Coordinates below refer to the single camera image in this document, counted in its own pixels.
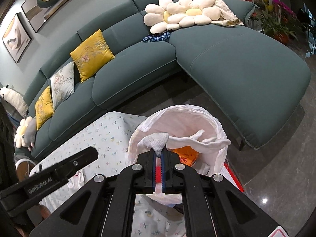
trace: white floral pillow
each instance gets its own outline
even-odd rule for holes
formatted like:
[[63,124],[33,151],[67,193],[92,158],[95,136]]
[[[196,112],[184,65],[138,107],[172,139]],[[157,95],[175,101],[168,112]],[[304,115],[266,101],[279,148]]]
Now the white floral pillow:
[[75,91],[74,62],[69,62],[51,77],[54,110]]

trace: silver bolt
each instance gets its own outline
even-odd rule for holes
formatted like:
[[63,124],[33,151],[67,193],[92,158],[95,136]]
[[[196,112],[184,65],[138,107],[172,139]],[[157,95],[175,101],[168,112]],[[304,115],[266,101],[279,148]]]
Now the silver bolt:
[[104,180],[104,176],[103,175],[96,175],[93,179],[95,182],[100,183]]
[[224,180],[224,177],[221,175],[221,174],[215,174],[213,176],[213,179],[216,181],[216,182],[221,182],[222,180]]
[[179,164],[176,165],[176,169],[178,169],[178,170],[183,170],[183,169],[185,169],[185,165],[179,163]]
[[132,169],[135,171],[141,170],[143,168],[143,166],[141,164],[134,164],[132,166]]

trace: sofa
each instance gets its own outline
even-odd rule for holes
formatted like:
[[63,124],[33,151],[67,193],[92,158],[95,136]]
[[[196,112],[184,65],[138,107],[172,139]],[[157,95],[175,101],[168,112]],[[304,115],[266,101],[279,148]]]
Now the sofa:
[[[255,7],[243,0],[224,1],[243,22]],[[158,0],[129,0],[100,14],[40,68],[24,96],[32,117],[50,77],[69,63],[70,52],[98,29],[115,55],[83,83],[75,69],[74,94],[37,132],[31,152],[36,160],[120,103],[181,70],[216,102],[251,147],[260,148],[284,126],[311,78],[299,56],[245,26],[193,26],[174,31],[168,42],[144,43],[142,39],[150,34],[143,23],[149,3],[157,4]]]

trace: blue knitted item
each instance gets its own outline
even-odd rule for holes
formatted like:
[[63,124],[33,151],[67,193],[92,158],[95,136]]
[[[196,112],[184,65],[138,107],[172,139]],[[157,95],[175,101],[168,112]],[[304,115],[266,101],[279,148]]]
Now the blue knitted item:
[[170,38],[170,32],[166,31],[161,34],[148,35],[143,39],[143,42],[161,42],[167,41]]

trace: gray marble floor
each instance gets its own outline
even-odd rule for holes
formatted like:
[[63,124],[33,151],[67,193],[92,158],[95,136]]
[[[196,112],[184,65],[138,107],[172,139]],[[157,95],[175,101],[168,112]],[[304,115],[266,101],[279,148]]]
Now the gray marble floor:
[[179,104],[204,107],[219,119],[232,141],[228,161],[244,185],[245,194],[292,237],[316,206],[316,55],[308,48],[304,38],[292,42],[289,48],[307,62],[312,79],[287,124],[259,150],[246,146],[239,151],[236,147],[240,138],[229,120],[193,80],[185,82],[183,74],[146,90],[116,111],[149,116]]

